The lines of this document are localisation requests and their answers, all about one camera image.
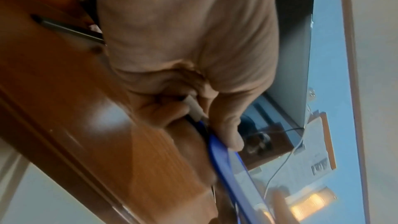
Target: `light blue surface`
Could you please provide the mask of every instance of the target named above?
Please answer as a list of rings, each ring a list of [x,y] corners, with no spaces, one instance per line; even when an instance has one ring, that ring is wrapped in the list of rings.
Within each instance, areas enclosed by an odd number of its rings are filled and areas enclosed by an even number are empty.
[[[341,0],[314,0],[313,22],[308,86],[316,100],[310,106],[328,115],[337,169],[322,182],[337,201],[302,223],[364,224]]]

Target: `blue phone case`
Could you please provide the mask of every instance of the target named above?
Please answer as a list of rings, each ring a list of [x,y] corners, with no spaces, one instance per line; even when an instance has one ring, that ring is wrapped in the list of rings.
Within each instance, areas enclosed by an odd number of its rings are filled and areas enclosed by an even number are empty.
[[[243,216],[245,219],[244,223],[261,224],[262,222],[257,218],[253,207],[250,205],[242,189],[240,188],[240,185],[235,179],[235,176],[232,172],[227,147],[214,134],[209,133],[202,122],[194,122],[190,117],[188,117],[187,120],[207,141],[210,161],[218,175],[218,178],[228,192],[233,206],[235,207],[238,223],[240,223],[239,216]],[[242,162],[238,153],[235,152],[235,155],[237,155],[243,167],[246,169],[246,166]]]

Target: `polished wood surface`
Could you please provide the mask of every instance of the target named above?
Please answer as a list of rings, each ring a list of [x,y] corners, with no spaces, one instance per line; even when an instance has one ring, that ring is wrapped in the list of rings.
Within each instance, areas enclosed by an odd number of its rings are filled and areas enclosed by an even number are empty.
[[[172,140],[129,117],[100,45],[43,28],[31,13],[85,26],[41,0],[0,0],[0,98],[16,118],[117,211],[141,223],[214,218],[211,191]]]

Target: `hand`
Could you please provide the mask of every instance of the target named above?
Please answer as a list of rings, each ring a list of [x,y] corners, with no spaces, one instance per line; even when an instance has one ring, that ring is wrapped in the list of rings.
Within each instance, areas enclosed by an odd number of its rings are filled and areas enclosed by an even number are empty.
[[[216,176],[201,136],[182,117],[193,95],[224,144],[272,83],[278,56],[274,0],[97,0],[109,60],[135,116],[164,128],[205,185]]]

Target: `white wall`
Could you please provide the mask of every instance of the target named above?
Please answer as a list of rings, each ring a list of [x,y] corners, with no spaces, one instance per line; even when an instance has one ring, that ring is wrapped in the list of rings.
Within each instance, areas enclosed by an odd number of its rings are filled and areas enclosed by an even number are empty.
[[[104,224],[0,139],[1,224]]]
[[[352,0],[371,223],[397,223],[398,0]]]

